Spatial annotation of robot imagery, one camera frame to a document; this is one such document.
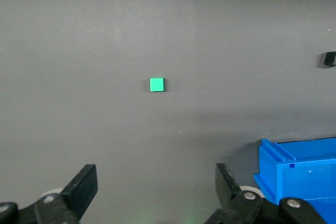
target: small green square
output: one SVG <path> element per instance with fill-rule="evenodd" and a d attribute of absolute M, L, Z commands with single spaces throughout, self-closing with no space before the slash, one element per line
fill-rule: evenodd
<path fill-rule="evenodd" d="M 150 79 L 151 92 L 164 91 L 163 77 L 155 77 Z"/>

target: gray floor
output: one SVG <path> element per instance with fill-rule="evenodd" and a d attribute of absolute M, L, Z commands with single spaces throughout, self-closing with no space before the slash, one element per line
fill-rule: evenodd
<path fill-rule="evenodd" d="M 83 224 L 203 223 L 215 163 L 336 135 L 335 50 L 336 0 L 0 0 L 0 201 L 95 163 Z"/>

